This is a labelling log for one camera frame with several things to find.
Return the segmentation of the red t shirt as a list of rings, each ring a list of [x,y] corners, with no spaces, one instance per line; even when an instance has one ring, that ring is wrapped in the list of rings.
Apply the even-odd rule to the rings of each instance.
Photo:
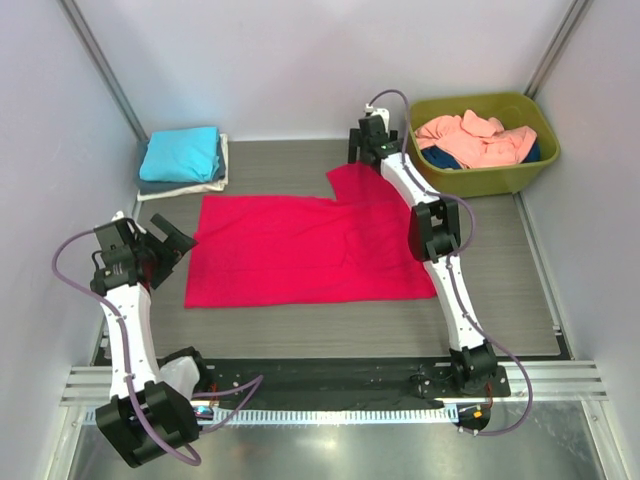
[[[187,308],[430,299],[411,255],[409,209],[361,164],[327,174],[331,198],[206,195],[192,250]]]

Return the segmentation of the olive green plastic bin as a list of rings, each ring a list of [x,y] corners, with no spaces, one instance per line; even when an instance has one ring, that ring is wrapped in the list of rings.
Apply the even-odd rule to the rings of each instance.
[[[532,128],[537,134],[540,160],[499,168],[445,170],[432,165],[421,154],[414,133],[408,140],[408,154],[418,171],[437,190],[463,198],[515,194],[559,157],[560,144],[539,106],[517,92],[484,93],[416,101],[410,106],[411,127],[417,129],[442,115],[472,110],[482,118],[494,117],[504,127]]]

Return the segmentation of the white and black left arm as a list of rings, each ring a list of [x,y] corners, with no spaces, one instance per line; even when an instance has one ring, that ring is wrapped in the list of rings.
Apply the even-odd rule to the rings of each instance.
[[[92,255],[90,290],[107,319],[112,364],[109,400],[97,409],[96,422],[132,468],[176,454],[198,439],[190,397],[206,377],[192,347],[156,356],[151,293],[197,242],[160,214],[152,223],[165,239],[122,212],[93,230],[99,249]]]

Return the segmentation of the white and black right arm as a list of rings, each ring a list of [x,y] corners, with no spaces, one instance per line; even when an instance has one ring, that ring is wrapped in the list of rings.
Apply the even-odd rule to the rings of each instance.
[[[459,204],[440,194],[402,151],[389,129],[389,112],[367,105],[349,131],[348,161],[369,165],[394,187],[409,208],[409,250],[432,280],[449,338],[453,388],[489,394],[498,362],[490,341],[474,327],[474,309],[461,272]]]

